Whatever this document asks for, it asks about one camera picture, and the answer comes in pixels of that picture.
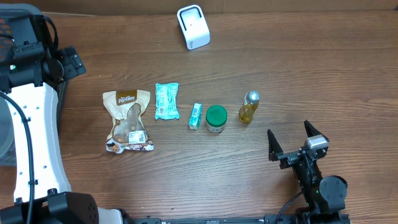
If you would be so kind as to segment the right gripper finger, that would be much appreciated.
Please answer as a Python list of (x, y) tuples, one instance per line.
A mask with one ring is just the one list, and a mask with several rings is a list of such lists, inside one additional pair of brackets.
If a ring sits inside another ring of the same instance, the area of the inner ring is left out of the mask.
[(304, 127), (308, 138), (322, 135), (308, 120), (304, 121)]
[(270, 129), (267, 130), (267, 137), (269, 142), (269, 160), (278, 161), (278, 157), (283, 155), (284, 152)]

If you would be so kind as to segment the yellow bottle silver cap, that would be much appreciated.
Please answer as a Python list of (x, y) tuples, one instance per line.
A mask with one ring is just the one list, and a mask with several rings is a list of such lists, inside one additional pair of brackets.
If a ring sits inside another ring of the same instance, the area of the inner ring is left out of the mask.
[(260, 94), (258, 91), (252, 90), (246, 93), (243, 105), (239, 110), (239, 120), (242, 123), (250, 123), (254, 116), (254, 112), (259, 106)]

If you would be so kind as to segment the green lid jar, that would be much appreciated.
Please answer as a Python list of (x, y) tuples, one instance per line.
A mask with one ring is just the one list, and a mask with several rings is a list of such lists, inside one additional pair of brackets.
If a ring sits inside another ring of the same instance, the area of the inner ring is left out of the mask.
[(206, 128), (212, 133), (224, 130), (228, 119), (227, 111), (221, 105), (210, 106), (206, 112)]

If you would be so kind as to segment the small kleenex tissue pack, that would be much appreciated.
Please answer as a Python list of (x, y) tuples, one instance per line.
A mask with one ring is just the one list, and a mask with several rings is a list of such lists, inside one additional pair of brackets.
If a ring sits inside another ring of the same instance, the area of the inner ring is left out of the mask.
[(190, 119), (188, 122), (188, 126), (190, 129), (197, 130), (201, 124), (201, 116), (202, 116), (202, 104), (195, 103), (192, 108), (192, 112), (190, 115)]

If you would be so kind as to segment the snack packet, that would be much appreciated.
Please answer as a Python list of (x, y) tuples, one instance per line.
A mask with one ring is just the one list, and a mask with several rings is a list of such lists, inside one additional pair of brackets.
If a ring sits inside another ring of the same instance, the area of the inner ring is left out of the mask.
[(116, 154), (124, 151), (153, 151), (154, 143), (144, 128), (141, 116), (150, 102), (145, 90), (109, 91), (103, 93), (103, 104), (113, 119), (106, 140), (106, 150)]

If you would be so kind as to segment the teal tissue pack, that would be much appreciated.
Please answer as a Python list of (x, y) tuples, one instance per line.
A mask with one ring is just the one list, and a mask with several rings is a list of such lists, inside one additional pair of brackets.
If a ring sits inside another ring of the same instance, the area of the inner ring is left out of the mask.
[(179, 119), (177, 109), (178, 83), (155, 84), (155, 119)]

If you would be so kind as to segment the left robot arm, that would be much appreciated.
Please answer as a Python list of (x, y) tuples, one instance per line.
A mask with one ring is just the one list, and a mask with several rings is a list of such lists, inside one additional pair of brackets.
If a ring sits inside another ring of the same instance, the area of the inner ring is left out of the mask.
[(86, 69), (73, 47), (58, 47), (50, 18), (2, 10), (13, 41), (1, 62), (1, 97), (7, 101), (16, 145), (14, 205), (2, 223), (127, 223), (119, 209), (97, 206), (90, 194), (73, 192), (60, 155), (58, 85)]

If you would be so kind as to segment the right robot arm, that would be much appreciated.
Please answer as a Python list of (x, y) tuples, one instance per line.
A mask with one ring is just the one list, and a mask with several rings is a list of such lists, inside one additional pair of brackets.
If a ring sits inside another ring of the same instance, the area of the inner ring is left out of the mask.
[(304, 121), (307, 139), (297, 151), (284, 153), (269, 129), (269, 160), (279, 161), (281, 169), (292, 168), (300, 192), (279, 210), (265, 215), (265, 223), (350, 223), (343, 215), (348, 184), (338, 175), (323, 177), (317, 160), (327, 155), (330, 140), (309, 121)]

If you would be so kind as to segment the white barcode scanner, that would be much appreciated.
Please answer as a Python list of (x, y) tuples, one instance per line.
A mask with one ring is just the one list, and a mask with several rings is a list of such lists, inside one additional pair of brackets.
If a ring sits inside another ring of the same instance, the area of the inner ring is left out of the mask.
[(210, 30), (199, 5), (192, 4), (179, 9), (177, 20), (188, 50), (210, 43)]

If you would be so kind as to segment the grey plastic mesh basket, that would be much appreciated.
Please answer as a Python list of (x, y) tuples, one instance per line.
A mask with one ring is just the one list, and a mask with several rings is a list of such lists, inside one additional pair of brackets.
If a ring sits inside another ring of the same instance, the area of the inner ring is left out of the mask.
[[(14, 11), (12, 15), (1, 16), (1, 33), (12, 35), (7, 27), (8, 22), (4, 19), (9, 17), (16, 17), (20, 14), (42, 14), (39, 8), (25, 3), (12, 4), (10, 8)], [(58, 106), (57, 106), (57, 121), (60, 120), (61, 111), (65, 102), (67, 94), (68, 82), (61, 83), (57, 88)], [(9, 107), (4, 98), (1, 98), (1, 167), (16, 166), (16, 147), (14, 141), (14, 131), (12, 126), (12, 118)]]

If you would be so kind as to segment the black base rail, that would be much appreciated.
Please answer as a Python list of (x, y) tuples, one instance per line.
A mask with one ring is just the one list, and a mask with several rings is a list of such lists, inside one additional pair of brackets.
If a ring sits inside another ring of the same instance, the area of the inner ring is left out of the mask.
[[(161, 220), (160, 218), (129, 218), (124, 223), (128, 224), (275, 224), (277, 215), (265, 215), (264, 217), (251, 218), (185, 218), (185, 219), (169, 219)], [(340, 217), (313, 217), (309, 221), (300, 220), (295, 215), (281, 215), (278, 220), (279, 224), (299, 224), (299, 223), (314, 223), (314, 224), (350, 224), (351, 220), (348, 215), (341, 215)]]

